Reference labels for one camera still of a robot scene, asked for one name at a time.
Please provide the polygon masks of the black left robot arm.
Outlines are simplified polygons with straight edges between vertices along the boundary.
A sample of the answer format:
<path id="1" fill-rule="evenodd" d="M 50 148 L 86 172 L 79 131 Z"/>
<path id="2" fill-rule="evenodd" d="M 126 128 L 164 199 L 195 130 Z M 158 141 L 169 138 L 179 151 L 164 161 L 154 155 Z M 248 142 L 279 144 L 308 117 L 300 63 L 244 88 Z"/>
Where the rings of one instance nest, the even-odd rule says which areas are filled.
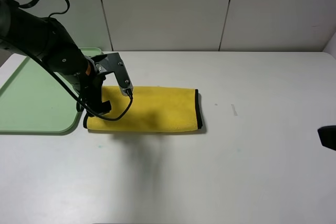
<path id="1" fill-rule="evenodd" d="M 94 62 L 81 52 L 58 20 L 34 16 L 20 9 L 14 0 L 1 0 L 1 48 L 34 56 L 72 85 L 97 114 L 111 110 L 111 103 L 102 100 L 105 78 L 98 76 Z"/>

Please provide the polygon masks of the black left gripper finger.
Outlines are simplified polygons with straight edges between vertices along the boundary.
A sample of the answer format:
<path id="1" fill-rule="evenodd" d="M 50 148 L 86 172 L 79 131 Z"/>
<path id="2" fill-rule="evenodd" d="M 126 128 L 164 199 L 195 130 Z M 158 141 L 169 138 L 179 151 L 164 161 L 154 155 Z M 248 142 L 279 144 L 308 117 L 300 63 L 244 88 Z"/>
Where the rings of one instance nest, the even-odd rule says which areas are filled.
<path id="1" fill-rule="evenodd" d="M 105 115 L 111 111 L 111 103 L 110 101 L 90 101 L 87 103 L 87 106 L 98 115 Z"/>

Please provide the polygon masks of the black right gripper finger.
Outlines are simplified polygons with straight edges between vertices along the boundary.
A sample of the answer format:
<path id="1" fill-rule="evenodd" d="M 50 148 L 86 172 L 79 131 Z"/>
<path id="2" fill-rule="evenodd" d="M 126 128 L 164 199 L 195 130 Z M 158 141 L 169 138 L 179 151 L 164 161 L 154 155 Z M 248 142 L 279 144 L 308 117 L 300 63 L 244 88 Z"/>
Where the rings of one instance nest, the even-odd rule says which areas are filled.
<path id="1" fill-rule="evenodd" d="M 318 129 L 322 146 L 336 151 L 336 126 L 323 126 Z"/>

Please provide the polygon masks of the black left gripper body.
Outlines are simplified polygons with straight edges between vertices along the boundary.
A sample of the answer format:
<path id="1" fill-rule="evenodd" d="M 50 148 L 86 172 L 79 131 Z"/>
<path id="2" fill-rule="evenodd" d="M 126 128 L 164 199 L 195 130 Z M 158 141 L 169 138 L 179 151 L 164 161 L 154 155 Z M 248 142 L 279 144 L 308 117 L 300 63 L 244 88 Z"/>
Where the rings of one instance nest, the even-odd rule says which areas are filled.
<path id="1" fill-rule="evenodd" d="M 97 69 L 91 58 L 84 56 L 83 67 L 76 72 L 75 90 L 86 105 L 90 101 L 102 101 L 102 84 L 105 77 L 98 76 Z"/>

